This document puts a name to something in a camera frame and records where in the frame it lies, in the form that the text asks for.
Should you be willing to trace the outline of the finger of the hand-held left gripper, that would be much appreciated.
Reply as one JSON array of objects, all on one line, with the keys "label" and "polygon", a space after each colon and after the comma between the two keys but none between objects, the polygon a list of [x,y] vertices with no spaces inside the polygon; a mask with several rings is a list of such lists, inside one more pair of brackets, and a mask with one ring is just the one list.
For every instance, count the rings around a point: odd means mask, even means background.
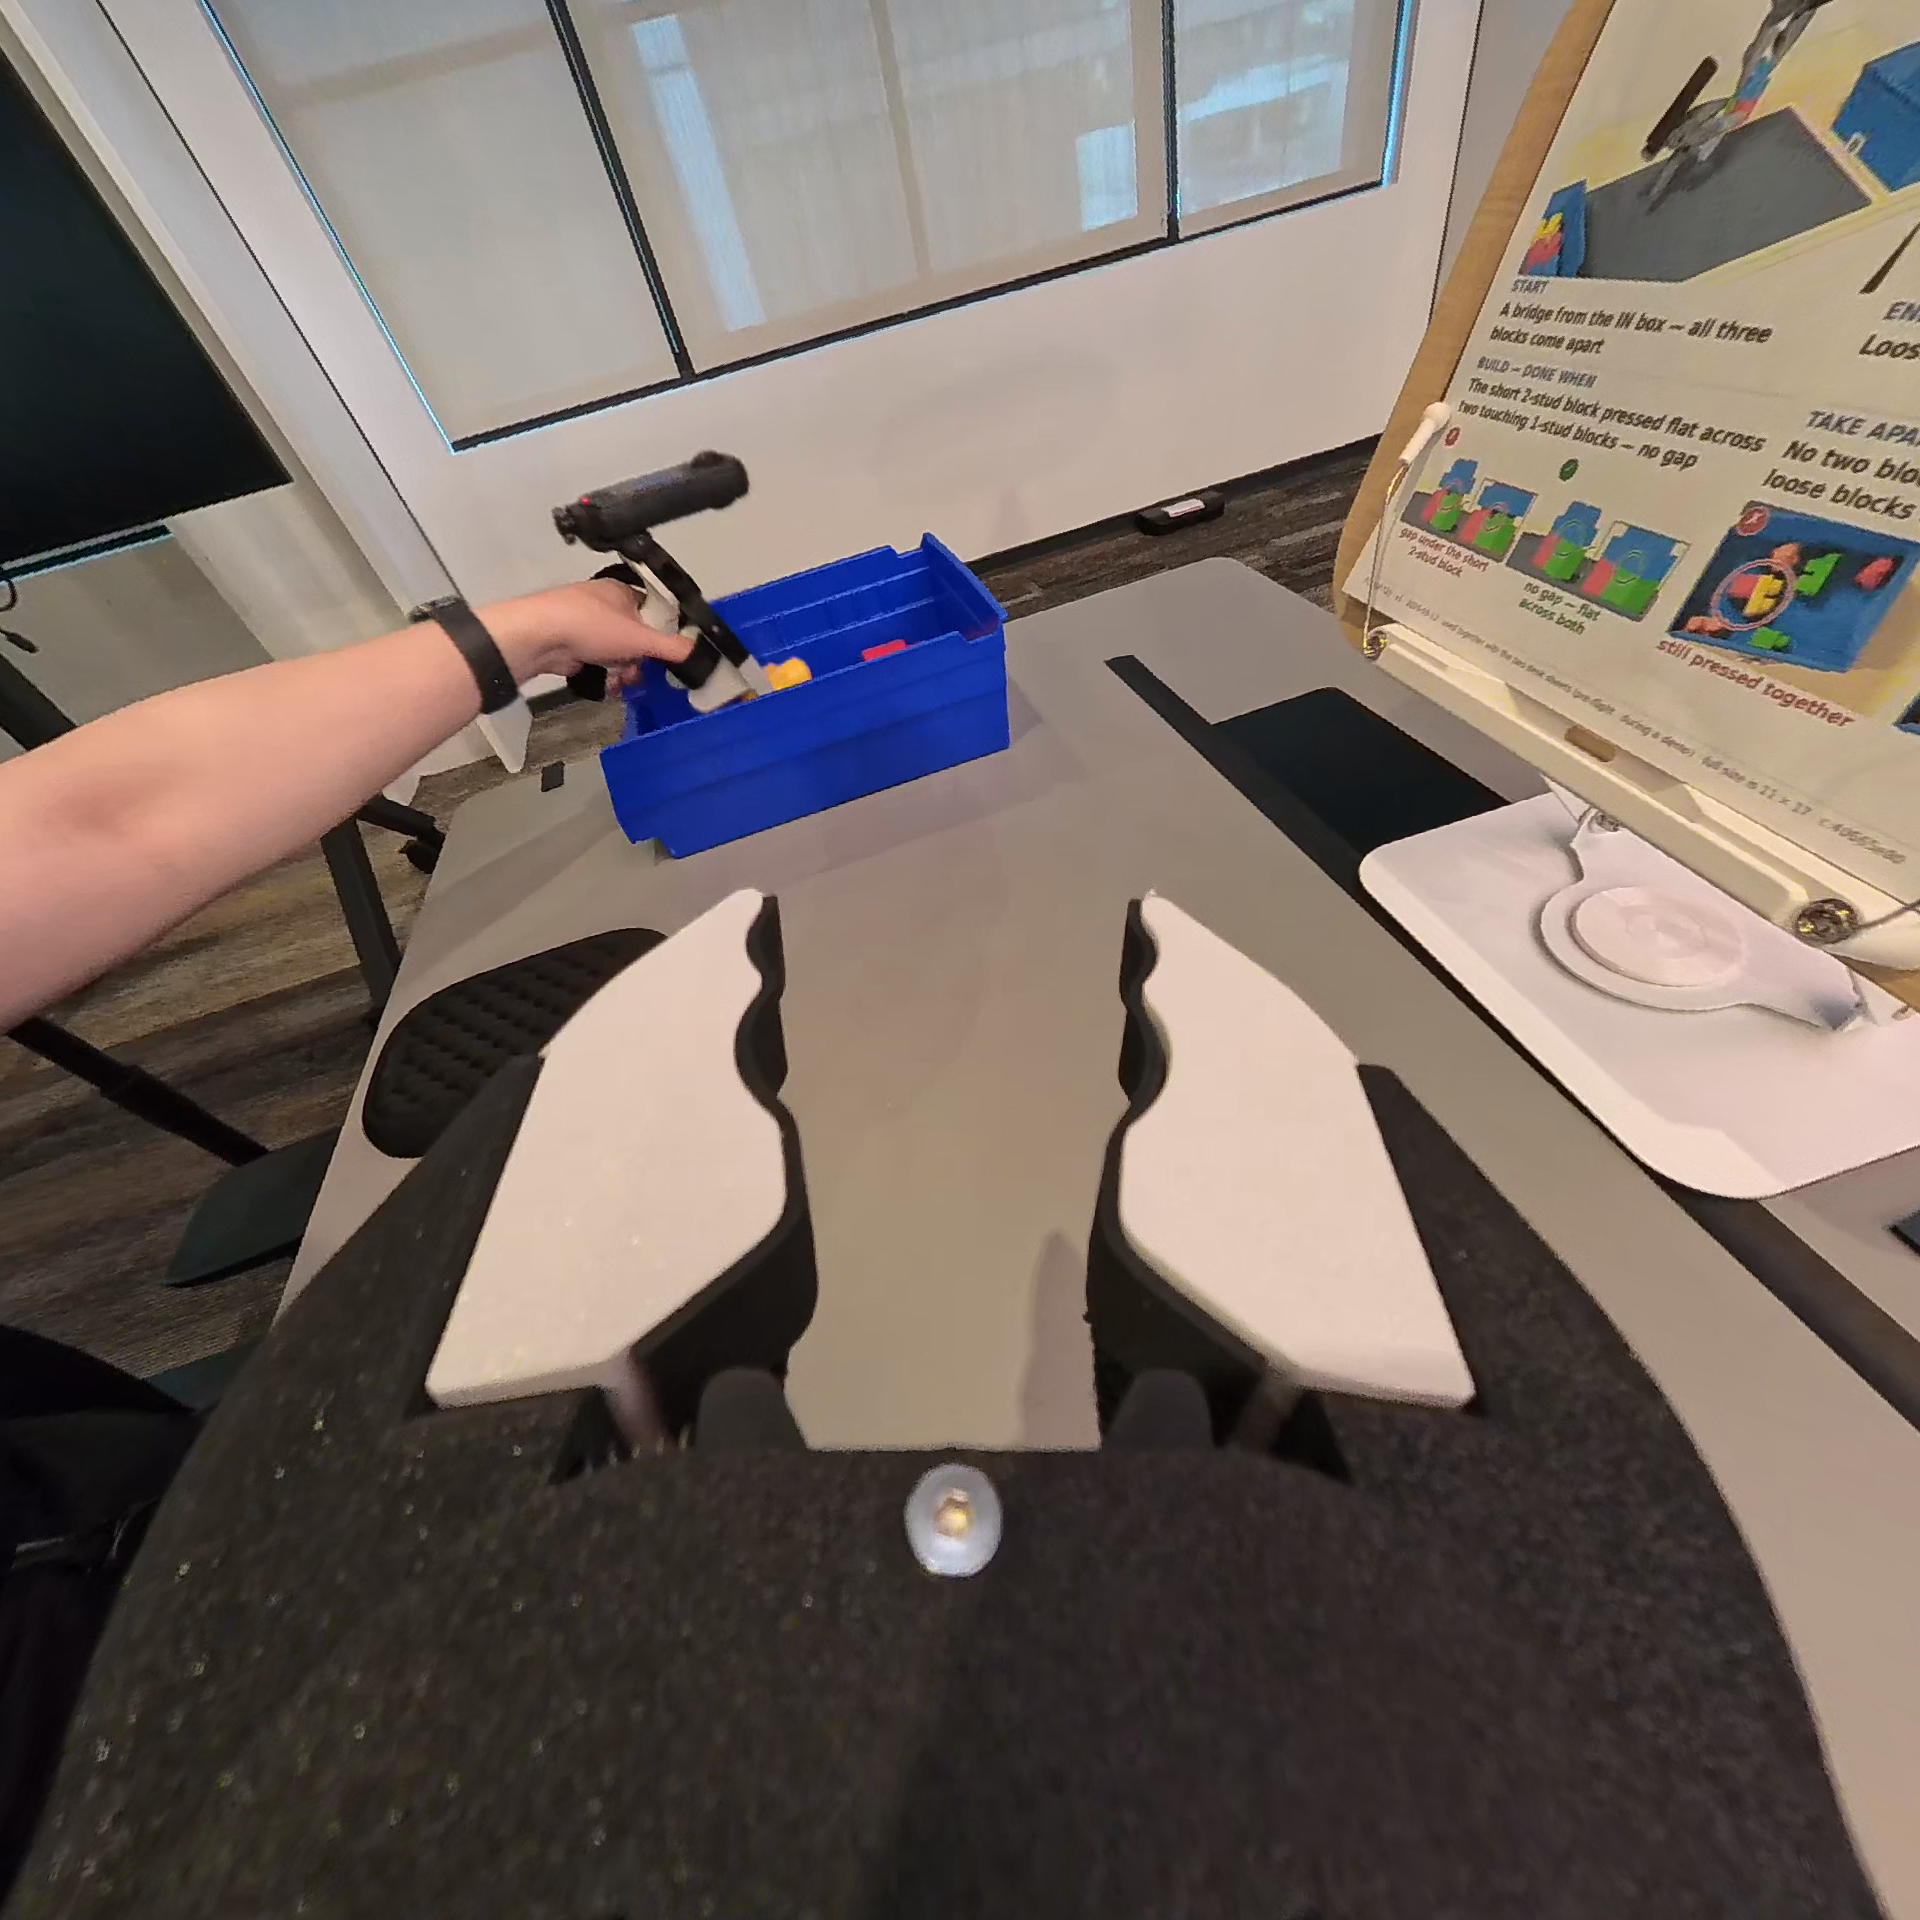
[{"label": "finger of the hand-held left gripper", "polygon": [[768,670],[753,656],[733,656],[710,634],[694,634],[687,661],[665,668],[694,713],[718,713],[774,694]]}]

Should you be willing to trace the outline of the person's left forearm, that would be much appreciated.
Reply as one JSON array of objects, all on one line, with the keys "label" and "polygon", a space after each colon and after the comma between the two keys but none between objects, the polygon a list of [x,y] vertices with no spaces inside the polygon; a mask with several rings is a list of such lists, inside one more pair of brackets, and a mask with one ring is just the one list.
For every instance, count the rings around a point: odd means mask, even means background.
[{"label": "person's left forearm", "polygon": [[5,764],[5,1027],[345,824],[478,720],[439,626],[155,695]]}]

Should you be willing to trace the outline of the large black tv screen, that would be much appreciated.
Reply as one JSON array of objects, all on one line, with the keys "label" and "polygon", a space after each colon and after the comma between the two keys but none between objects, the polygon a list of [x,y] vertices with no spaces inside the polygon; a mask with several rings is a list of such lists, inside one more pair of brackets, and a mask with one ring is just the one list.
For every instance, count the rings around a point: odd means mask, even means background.
[{"label": "large black tv screen", "polygon": [[5,561],[291,479],[5,64]]}]

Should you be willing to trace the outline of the black wristwatch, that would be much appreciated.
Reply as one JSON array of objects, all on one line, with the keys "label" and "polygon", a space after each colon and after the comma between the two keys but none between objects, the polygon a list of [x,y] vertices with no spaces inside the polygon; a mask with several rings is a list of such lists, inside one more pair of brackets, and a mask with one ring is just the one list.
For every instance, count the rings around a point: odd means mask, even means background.
[{"label": "black wristwatch", "polygon": [[500,715],[521,701],[517,673],[466,598],[433,598],[407,610],[407,621],[419,626],[439,626],[444,634],[444,639],[465,661],[469,683],[478,685],[480,715]]}]

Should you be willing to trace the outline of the grey desk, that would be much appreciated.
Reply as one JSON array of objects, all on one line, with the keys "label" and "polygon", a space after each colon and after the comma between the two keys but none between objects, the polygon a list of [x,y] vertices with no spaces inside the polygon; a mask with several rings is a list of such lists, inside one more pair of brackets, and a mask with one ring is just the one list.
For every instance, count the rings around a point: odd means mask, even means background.
[{"label": "grey desk", "polygon": [[1646,1361],[1765,1571],[1882,1904],[1917,1918],[1917,1427],[1108,663],[1208,726],[1334,685],[1498,801],[1543,780],[1235,561],[1018,618],[1006,656],[1002,755],[694,860],[630,845],[596,764],[465,805],[376,1046],[466,975],[774,896],[823,1283],[805,1432],[1092,1445],[1120,932],[1172,899],[1392,1069]]}]

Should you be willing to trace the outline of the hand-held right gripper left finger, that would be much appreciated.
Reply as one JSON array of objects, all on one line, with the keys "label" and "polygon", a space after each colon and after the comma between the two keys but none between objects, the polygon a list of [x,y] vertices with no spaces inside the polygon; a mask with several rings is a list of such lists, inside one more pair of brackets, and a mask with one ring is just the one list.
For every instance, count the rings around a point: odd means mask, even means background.
[{"label": "hand-held right gripper left finger", "polygon": [[782,1101],[783,944],[744,887],[614,975],[424,1156],[433,1410],[597,1399],[634,1451],[716,1378],[782,1378],[821,1300]]}]

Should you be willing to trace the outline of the blue plastic bin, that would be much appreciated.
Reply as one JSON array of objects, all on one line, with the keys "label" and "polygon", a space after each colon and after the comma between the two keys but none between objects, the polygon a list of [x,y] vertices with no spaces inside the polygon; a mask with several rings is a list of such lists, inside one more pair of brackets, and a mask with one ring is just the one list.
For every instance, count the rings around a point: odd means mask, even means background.
[{"label": "blue plastic bin", "polygon": [[597,755],[630,842],[696,856],[1009,749],[1002,607],[935,535],[723,595],[768,668],[806,680],[699,715],[660,663]]}]

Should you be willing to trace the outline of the instruction sheet on stand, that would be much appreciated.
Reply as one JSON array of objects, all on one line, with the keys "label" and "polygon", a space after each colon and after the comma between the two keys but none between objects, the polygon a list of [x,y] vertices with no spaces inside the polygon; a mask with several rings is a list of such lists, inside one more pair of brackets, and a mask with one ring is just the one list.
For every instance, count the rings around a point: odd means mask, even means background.
[{"label": "instruction sheet on stand", "polygon": [[[1443,423],[1433,402],[1411,439],[1384,431],[1388,507]],[[1774,1200],[1917,1151],[1917,902],[1822,896],[1805,849],[1371,610],[1341,621],[1548,784],[1368,854],[1365,896],[1635,1160]]]}]

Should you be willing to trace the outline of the pile of coloured toy blocks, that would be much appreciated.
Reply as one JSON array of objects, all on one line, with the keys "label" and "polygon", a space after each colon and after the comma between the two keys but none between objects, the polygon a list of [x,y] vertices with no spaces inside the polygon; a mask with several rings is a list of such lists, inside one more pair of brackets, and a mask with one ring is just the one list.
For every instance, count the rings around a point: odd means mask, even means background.
[{"label": "pile of coloured toy blocks", "polygon": [[866,643],[859,649],[849,649],[849,647],[823,649],[823,647],[817,647],[813,652],[794,652],[794,656],[762,661],[762,668],[763,668],[763,677],[768,677],[768,685],[772,690],[794,690],[794,685],[813,683],[813,680],[821,680],[827,673],[841,673],[841,670],[852,670],[859,663],[876,663],[876,661],[889,661],[889,656],[908,652],[908,647],[911,647],[908,636],[889,636],[889,639],[878,639],[878,643]]}]

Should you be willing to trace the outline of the large gridded window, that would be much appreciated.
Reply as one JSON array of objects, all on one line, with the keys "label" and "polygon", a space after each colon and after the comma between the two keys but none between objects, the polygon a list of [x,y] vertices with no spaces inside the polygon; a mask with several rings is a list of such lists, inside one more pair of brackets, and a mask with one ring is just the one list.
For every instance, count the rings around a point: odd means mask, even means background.
[{"label": "large gridded window", "polygon": [[1378,187],[1413,3],[205,3],[441,440]]}]

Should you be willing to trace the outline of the person's left hand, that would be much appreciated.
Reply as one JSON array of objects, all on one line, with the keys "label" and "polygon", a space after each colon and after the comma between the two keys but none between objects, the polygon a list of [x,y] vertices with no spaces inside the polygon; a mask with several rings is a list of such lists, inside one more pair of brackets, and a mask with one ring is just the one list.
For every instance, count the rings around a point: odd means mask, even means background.
[{"label": "person's left hand", "polygon": [[488,625],[517,683],[600,668],[610,685],[630,685],[647,661],[683,663],[694,652],[694,636],[652,626],[642,590],[622,581],[546,589],[494,607]]}]

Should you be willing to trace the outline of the printed instruction sheet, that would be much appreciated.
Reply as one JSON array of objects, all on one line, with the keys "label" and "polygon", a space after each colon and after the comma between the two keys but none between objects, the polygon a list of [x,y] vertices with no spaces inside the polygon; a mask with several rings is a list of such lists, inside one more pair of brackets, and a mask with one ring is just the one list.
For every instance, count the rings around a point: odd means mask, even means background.
[{"label": "printed instruction sheet", "polygon": [[1346,618],[1917,899],[1917,3],[1577,3]]}]

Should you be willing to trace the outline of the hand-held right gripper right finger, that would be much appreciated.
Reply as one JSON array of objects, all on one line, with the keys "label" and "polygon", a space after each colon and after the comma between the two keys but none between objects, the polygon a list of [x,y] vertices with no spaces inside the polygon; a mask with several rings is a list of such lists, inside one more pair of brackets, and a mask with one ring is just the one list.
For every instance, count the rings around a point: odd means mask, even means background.
[{"label": "hand-held right gripper right finger", "polygon": [[1161,892],[1127,906],[1120,1092],[1085,1315],[1102,1433],[1182,1376],[1214,1445],[1318,1399],[1471,1410],[1475,1383],[1354,1052]]}]

